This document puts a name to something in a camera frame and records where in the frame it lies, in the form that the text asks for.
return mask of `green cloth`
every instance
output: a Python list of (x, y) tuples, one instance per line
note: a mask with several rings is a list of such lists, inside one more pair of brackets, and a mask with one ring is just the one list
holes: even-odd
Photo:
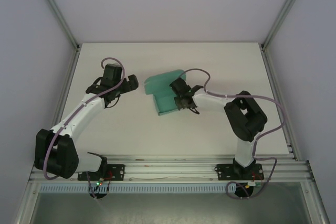
[(176, 111), (177, 106), (174, 101), (176, 94), (169, 87), (169, 85), (176, 80), (184, 70), (174, 70), (167, 73), (151, 76), (145, 80), (146, 94), (152, 94), (154, 97), (154, 104), (159, 115), (165, 115)]

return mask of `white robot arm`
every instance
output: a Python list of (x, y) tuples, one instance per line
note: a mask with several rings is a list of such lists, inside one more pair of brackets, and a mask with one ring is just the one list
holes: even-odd
[[(122, 68), (119, 65), (107, 64), (103, 76), (87, 88), (81, 102), (66, 118), (51, 130), (42, 129), (37, 133), (34, 163), (37, 169), (42, 170), (47, 162), (46, 171), (63, 178), (81, 172), (96, 172), (99, 177), (106, 177), (106, 157), (95, 153), (77, 153), (75, 143), (91, 120), (109, 108), (111, 101), (139, 87), (136, 76), (131, 75), (128, 76), (129, 80), (124, 78), (118, 88), (104, 93), (121, 82), (121, 76)], [(48, 148), (55, 135), (56, 140), (48, 157)]]
[(246, 98), (229, 99), (217, 97), (204, 91), (202, 86), (191, 88), (185, 80), (178, 78), (170, 84), (176, 94), (175, 104), (179, 110), (190, 109), (199, 114), (196, 108), (205, 108), (226, 113), (232, 130), (238, 137), (237, 152), (232, 166), (227, 168), (228, 180), (250, 178), (254, 173), (259, 174), (261, 165), (254, 158), (255, 141), (267, 122), (267, 117), (250, 93), (242, 91), (239, 95)]

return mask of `white table surface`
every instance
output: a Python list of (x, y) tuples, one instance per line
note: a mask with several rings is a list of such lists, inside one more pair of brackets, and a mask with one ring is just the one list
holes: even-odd
[[(175, 69), (203, 68), (212, 80), (214, 92), (272, 96), (264, 62), (257, 43), (108, 43), (83, 44), (71, 83), (63, 117), (80, 102), (85, 90), (102, 76), (100, 62), (118, 58), (126, 75), (135, 74), (139, 88), (123, 94), (117, 106), (96, 116), (76, 142), (78, 150), (105, 155), (156, 157), (199, 157), (231, 155), (236, 152), (237, 137), (224, 110), (200, 115), (189, 110), (158, 116), (152, 95), (146, 95), (146, 78)], [(187, 73), (191, 86), (203, 85), (206, 75)], [(280, 124), (276, 106), (257, 100), (268, 116), (265, 130)], [(282, 131), (263, 137), (257, 154), (288, 154)]]

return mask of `purple cable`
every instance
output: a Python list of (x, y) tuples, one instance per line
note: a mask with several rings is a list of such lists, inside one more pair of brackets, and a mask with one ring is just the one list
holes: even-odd
[[(209, 81), (210, 81), (210, 79), (211, 79), (211, 75), (210, 75), (209, 72), (207, 72), (207, 71), (205, 71), (204, 69), (201, 69), (201, 68), (191, 68), (191, 69), (188, 69), (188, 70), (184, 71), (182, 74), (180, 74), (179, 77), (181, 77), (181, 76), (184, 75), (185, 73), (187, 73), (187, 72), (189, 72), (189, 71), (193, 71), (193, 70), (201, 71), (201, 72), (203, 72), (203, 73), (205, 73), (205, 74), (208, 75), (208, 79), (206, 80), (206, 82), (204, 83), (204, 86), (203, 86), (204, 92), (207, 93), (207, 94), (213, 95), (213, 96), (215, 96), (215, 97), (220, 97), (220, 98), (257, 98), (257, 99), (263, 99), (263, 100), (267, 100), (267, 101), (273, 102), (277, 107), (280, 108), (280, 110), (281, 110), (281, 114), (282, 114), (282, 117), (283, 117), (283, 121), (281, 122), (281, 124), (280, 124), (278, 127), (275, 127), (274, 129), (271, 129), (271, 130), (269, 130), (269, 131), (267, 131), (267, 132), (265, 132), (265, 133), (260, 134), (259, 136), (257, 136), (257, 138), (256, 138), (256, 140), (255, 140), (255, 143), (254, 143), (254, 145), (253, 145), (253, 151), (252, 151), (252, 156), (253, 156), (253, 157), (254, 157), (255, 154), (256, 154), (256, 149), (257, 149), (258, 141), (259, 141), (263, 136), (266, 136), (266, 135), (268, 135), (268, 134), (270, 134), (270, 133), (272, 133), (272, 132), (274, 132), (274, 131), (277, 131), (277, 130), (281, 129), (281, 128), (285, 125), (285, 123), (286, 123), (286, 119), (287, 119), (287, 118), (286, 118), (286, 114), (285, 114), (285, 110), (284, 110), (283, 106), (282, 106), (278, 101), (276, 101), (276, 100), (274, 100), (274, 99), (271, 99), (271, 98), (269, 98), (269, 97), (264, 97), (264, 96), (262, 96), (262, 95), (243, 95), (243, 94), (223, 95), (223, 94), (216, 94), (216, 93), (212, 93), (212, 92), (210, 92), (210, 91), (207, 91), (207, 90), (206, 90), (206, 86), (207, 86), (207, 84), (209, 83)], [(257, 160), (257, 161), (265, 161), (265, 160), (271, 160), (271, 159), (274, 159), (274, 165), (273, 165), (273, 168), (272, 168), (272, 170), (271, 170), (271, 172), (270, 172), (270, 174), (269, 174), (268, 179), (266, 180), (266, 182), (264, 183), (263, 187), (261, 188), (261, 190), (260, 190), (259, 192), (257, 192), (255, 195), (252, 195), (252, 196), (250, 196), (250, 197), (247, 197), (247, 198), (237, 198), (237, 197), (231, 196), (231, 195), (228, 193), (228, 186), (229, 186), (229, 185), (231, 185), (231, 184), (236, 184), (236, 185), (238, 185), (239, 187), (241, 187), (241, 188), (244, 190), (244, 192), (246, 193), (246, 195), (248, 195), (247, 190), (245, 189), (245, 187), (244, 187), (242, 184), (237, 183), (237, 182), (234, 182), (234, 181), (231, 181), (231, 182), (227, 183), (227, 185), (226, 185), (226, 187), (225, 187), (225, 189), (226, 189), (226, 195), (227, 195), (227, 196), (229, 196), (229, 197), (232, 198), (232, 199), (249, 199), (249, 198), (255, 198), (255, 197), (257, 197), (258, 195), (260, 195), (262, 191), (264, 191), (264, 190), (266, 189), (266, 187), (267, 187), (269, 181), (271, 180), (271, 177), (272, 177), (272, 175), (273, 175), (273, 172), (274, 172), (274, 170), (275, 170), (275, 167), (276, 167), (276, 165), (277, 165), (277, 161), (278, 161), (278, 160), (277, 160), (276, 157), (263, 157), (263, 158), (261, 158), (261, 157), (260, 157), (260, 158), (256, 158), (256, 157), (254, 157), (254, 159)]]
[(92, 194), (93, 198), (96, 199), (95, 192), (93, 191), (93, 187), (91, 185), (91, 180), (90, 180), (89, 172), (86, 172), (86, 177), (88, 179), (88, 183), (89, 183), (89, 188), (90, 188), (91, 194)]
[[(108, 90), (105, 90), (104, 92), (101, 92), (97, 95), (95, 95), (94, 97), (91, 97), (89, 100), (87, 100), (85, 103), (89, 103), (91, 102), (92, 100), (94, 100), (95, 98), (97, 97), (100, 97), (101, 95), (104, 95), (108, 92), (111, 92), (112, 90), (116, 89), (117, 87), (119, 87), (123, 81), (124, 81), (124, 78), (125, 78), (125, 69), (124, 69), (124, 66), (123, 64), (116, 58), (112, 58), (112, 57), (107, 57), (107, 58), (104, 58), (101, 63), (100, 63), (100, 66), (104, 69), (104, 65), (103, 63), (106, 61), (106, 60), (114, 60), (116, 61), (120, 66), (121, 66), (121, 69), (122, 69), (122, 77), (121, 77), (121, 80), (119, 81), (119, 83), (117, 85), (115, 85), (114, 87), (108, 89)], [(44, 177), (47, 179), (47, 180), (52, 180), (52, 179), (55, 179), (55, 178), (58, 178), (59, 176), (54, 176), (54, 177), (49, 177), (48, 174), (47, 174), (47, 164), (48, 164), (48, 159), (49, 159), (49, 156), (50, 156), (50, 152), (51, 152), (51, 149), (56, 141), (56, 138), (58, 137), (58, 135), (62, 132), (63, 129), (66, 128), (66, 126), (69, 124), (69, 122), (78, 114), (78, 112), (84, 107), (84, 104), (82, 104), (80, 107), (78, 107), (78, 109), (75, 110), (75, 112), (68, 118), (68, 120), (64, 123), (64, 126), (62, 126), (61, 128), (59, 128), (59, 130), (55, 133), (54, 137), (52, 138), (50, 144), (49, 144), (49, 147), (48, 147), (48, 150), (47, 150), (47, 153), (46, 153), (46, 157), (44, 159), (44, 163), (43, 163), (43, 175)]]

